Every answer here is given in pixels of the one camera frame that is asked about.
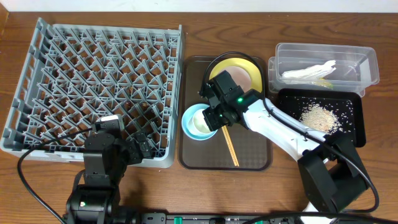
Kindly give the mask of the yellow plate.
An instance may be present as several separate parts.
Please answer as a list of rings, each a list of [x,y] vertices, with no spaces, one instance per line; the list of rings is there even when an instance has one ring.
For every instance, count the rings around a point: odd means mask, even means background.
[[[263,91],[263,81],[260,70],[252,62],[243,58],[227,58],[218,62],[212,69],[209,79],[211,80],[225,71],[225,68],[228,66],[237,66],[245,69],[251,78],[251,89],[260,93]]]

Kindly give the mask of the light blue bowl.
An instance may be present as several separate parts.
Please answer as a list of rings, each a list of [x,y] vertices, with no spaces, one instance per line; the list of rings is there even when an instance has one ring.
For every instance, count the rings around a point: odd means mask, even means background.
[[[193,125],[193,115],[195,114],[195,112],[200,109],[205,110],[209,107],[210,106],[208,104],[199,103],[192,105],[184,112],[182,117],[182,129],[189,138],[196,141],[204,141],[212,138],[217,133],[217,131],[212,131],[210,134],[200,134],[197,132]]]

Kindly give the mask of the white bowl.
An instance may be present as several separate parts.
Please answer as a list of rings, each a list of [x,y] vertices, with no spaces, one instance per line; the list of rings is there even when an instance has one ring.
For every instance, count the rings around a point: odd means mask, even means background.
[[[245,69],[237,66],[228,66],[225,70],[231,75],[235,84],[243,89],[243,92],[247,92],[251,89],[251,78]]]

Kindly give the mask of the white cup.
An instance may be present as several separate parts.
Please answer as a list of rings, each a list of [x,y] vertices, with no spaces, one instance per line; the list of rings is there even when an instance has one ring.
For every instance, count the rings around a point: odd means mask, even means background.
[[[210,134],[211,130],[206,124],[205,117],[203,115],[203,109],[195,112],[193,115],[193,125],[198,133],[200,134]]]

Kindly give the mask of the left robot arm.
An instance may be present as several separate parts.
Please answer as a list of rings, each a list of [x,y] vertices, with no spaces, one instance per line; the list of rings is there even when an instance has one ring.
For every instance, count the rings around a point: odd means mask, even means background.
[[[150,155],[146,133],[132,141],[116,130],[97,132],[85,141],[85,169],[75,176],[64,215],[67,223],[140,223],[135,209],[120,206],[119,184],[129,165]]]

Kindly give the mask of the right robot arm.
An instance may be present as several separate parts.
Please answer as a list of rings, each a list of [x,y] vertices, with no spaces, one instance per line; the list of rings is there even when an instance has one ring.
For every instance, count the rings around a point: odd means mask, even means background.
[[[374,188],[354,144],[343,133],[327,135],[303,125],[263,93],[243,91],[227,71],[203,81],[199,94],[210,104],[203,112],[210,130],[239,123],[297,162],[309,200],[308,215],[298,216],[302,223],[334,223],[351,202]]]

